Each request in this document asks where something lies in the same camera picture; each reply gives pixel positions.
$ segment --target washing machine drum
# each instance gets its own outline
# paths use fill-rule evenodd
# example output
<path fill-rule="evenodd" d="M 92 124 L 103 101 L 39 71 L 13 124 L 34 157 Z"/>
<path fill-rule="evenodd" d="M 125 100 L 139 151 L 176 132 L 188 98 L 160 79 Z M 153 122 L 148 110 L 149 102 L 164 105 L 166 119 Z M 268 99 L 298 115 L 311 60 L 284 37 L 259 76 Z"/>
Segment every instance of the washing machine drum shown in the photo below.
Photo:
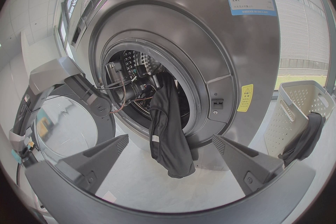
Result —
<path fill-rule="evenodd" d="M 82 57 L 78 64 L 92 74 L 92 82 L 105 88 L 120 85 L 107 69 L 119 62 L 124 82 L 133 80 L 134 100 L 153 95 L 153 75 L 173 75 L 183 131 L 197 167 L 226 168 L 211 143 L 213 134 L 249 145 L 278 73 L 276 10 L 275 16 L 236 15 L 229 0 L 83 0 L 81 5 L 73 44 Z M 106 92 L 120 107 L 122 87 Z M 148 138 L 149 102 L 131 100 L 117 114 L 142 139 Z"/>

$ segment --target white laundry basket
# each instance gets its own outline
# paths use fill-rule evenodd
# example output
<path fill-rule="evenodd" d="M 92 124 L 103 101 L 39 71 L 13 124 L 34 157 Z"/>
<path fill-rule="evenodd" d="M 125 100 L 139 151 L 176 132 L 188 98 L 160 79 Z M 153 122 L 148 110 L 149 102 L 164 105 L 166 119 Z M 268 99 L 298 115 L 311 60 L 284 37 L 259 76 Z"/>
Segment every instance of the white laundry basket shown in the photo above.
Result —
<path fill-rule="evenodd" d="M 269 155 L 277 157 L 283 153 L 306 128 L 310 112 L 320 113 L 327 120 L 334 107 L 334 100 L 316 81 L 281 83 L 278 101 L 264 134 Z"/>

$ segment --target black garment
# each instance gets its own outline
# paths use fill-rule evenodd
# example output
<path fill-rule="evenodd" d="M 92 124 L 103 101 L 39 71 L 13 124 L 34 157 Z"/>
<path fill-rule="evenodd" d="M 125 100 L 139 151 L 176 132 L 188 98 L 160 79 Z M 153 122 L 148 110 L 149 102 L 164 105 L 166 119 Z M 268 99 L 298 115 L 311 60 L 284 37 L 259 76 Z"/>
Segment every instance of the black garment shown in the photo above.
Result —
<path fill-rule="evenodd" d="M 193 158 L 183 134 L 179 98 L 173 77 L 162 74 L 163 87 L 150 101 L 149 145 L 152 158 L 168 170 L 168 175 L 183 178 L 195 172 Z"/>
<path fill-rule="evenodd" d="M 320 139 L 326 118 L 314 112 L 307 117 L 309 120 L 307 128 L 285 147 L 282 155 L 279 155 L 279 158 L 283 159 L 285 167 L 295 159 L 303 160 L 307 158 Z"/>

